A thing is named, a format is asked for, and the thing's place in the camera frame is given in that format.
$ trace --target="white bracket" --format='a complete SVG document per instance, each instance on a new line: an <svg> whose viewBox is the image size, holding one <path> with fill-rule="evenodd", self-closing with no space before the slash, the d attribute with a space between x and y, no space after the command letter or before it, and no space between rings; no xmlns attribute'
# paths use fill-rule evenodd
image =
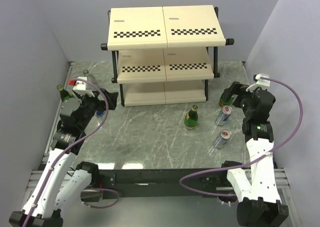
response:
<svg viewBox="0 0 320 227"><path fill-rule="evenodd" d="M256 88L261 87L261 89L266 90L270 87L270 80L261 79L261 77L269 78L268 74L259 73L255 76L256 82L251 84L245 91L254 91Z"/></svg>
<svg viewBox="0 0 320 227"><path fill-rule="evenodd" d="M78 79L82 79L82 80L87 81L87 77L78 77ZM84 96L85 94L87 94L88 96L91 96L91 97L95 96L94 93L91 91L91 86L89 86L87 83L79 81L79 80L75 83L72 90L81 96Z"/></svg>

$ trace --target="can lid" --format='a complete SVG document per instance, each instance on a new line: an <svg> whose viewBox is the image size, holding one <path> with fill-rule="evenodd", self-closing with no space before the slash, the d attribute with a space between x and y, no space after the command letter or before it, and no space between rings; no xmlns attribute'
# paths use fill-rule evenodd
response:
<svg viewBox="0 0 320 227"><path fill-rule="evenodd" d="M222 112L226 115L231 115L232 113L232 108L229 105L224 105L222 107Z"/></svg>
<svg viewBox="0 0 320 227"><path fill-rule="evenodd" d="M231 132L227 129L223 129L220 132L220 136L225 140L229 140L231 138Z"/></svg>

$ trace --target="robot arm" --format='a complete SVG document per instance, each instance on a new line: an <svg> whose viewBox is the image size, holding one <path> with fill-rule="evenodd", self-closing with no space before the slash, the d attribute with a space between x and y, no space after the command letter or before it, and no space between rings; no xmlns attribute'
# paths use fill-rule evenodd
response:
<svg viewBox="0 0 320 227"><path fill-rule="evenodd" d="M255 75L255 83L250 86L234 82L230 88L224 90L219 100L219 104L223 106L226 103L232 103L234 95L237 95L233 105L241 108L245 115L242 132L250 161L266 155L251 165L251 182L245 170L241 168L228 170L227 180L233 186L239 201L237 207L239 225L279 227L289 216L289 211L288 206L281 203L271 153L274 147L274 136L268 118L276 99L266 90L270 82L261 77L269 76Z"/></svg>
<svg viewBox="0 0 320 227"><path fill-rule="evenodd" d="M266 157L251 165L251 183L249 182L245 170L241 168L230 169L227 172L227 179L232 184L238 201L242 202L245 197L249 200L263 198L265 202L281 202L275 179L274 162L272 153L268 152L274 147L273 142L268 139L250 139L246 146L250 154L250 161L254 161L260 156Z"/></svg>
<svg viewBox="0 0 320 227"><path fill-rule="evenodd" d="M109 110L114 110L117 106L118 93L109 93L101 89L105 95ZM64 152L69 145L84 137L85 129L96 111L106 110L104 100L99 100L99 92L92 92L92 95L77 94L81 101L70 98L61 105L60 121L57 132L53 136L51 151L48 162L41 175L41 178L32 193L32 196L23 206L22 211L12 212L9 222L13 227L22 227L28 214L30 215L26 227L62 227L62 216L65 214L71 203L80 197L81 192L88 186L99 187L99 168L96 164L82 162L76 167L72 178L66 186L60 190L68 168L76 159L83 141L75 145L70 151L63 154L59 161L51 167L57 157Z"/></svg>

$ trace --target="checkered pattern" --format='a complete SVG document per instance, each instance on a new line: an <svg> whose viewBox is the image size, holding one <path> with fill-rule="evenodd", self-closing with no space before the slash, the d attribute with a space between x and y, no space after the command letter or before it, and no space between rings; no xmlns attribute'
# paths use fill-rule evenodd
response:
<svg viewBox="0 0 320 227"><path fill-rule="evenodd" d="M146 30L146 31L133 31L133 32L114 32L113 38L130 38L130 37L148 37L148 36L160 36L160 29L158 30Z"/></svg>
<svg viewBox="0 0 320 227"><path fill-rule="evenodd" d="M175 35L178 35L178 36L181 36L181 35L211 35L211 34L217 34L217 31L216 31L216 28L195 28L195 29L174 29L172 28L171 29L171 34L173 36Z"/></svg>
<svg viewBox="0 0 320 227"><path fill-rule="evenodd" d="M160 65L148 65L148 66L123 66L122 72L154 72L160 71Z"/></svg>
<svg viewBox="0 0 320 227"><path fill-rule="evenodd" d="M207 63L182 63L182 64L169 64L170 70L197 70L207 69Z"/></svg>

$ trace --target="bottle cap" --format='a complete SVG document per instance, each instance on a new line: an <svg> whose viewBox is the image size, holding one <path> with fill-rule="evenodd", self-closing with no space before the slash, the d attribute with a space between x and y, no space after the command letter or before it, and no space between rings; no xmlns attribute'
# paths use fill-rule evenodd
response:
<svg viewBox="0 0 320 227"><path fill-rule="evenodd" d="M59 91L62 91L64 88L63 88L63 86L61 85L61 84L59 84L59 85L57 85L57 87L56 87Z"/></svg>
<svg viewBox="0 0 320 227"><path fill-rule="evenodd" d="M198 110L198 105L196 105L196 104L192 105L192 110L193 111L197 111Z"/></svg>
<svg viewBox="0 0 320 227"><path fill-rule="evenodd" d="M76 81L75 80L72 80L72 78L69 79L69 85L71 86L75 86L76 85Z"/></svg>

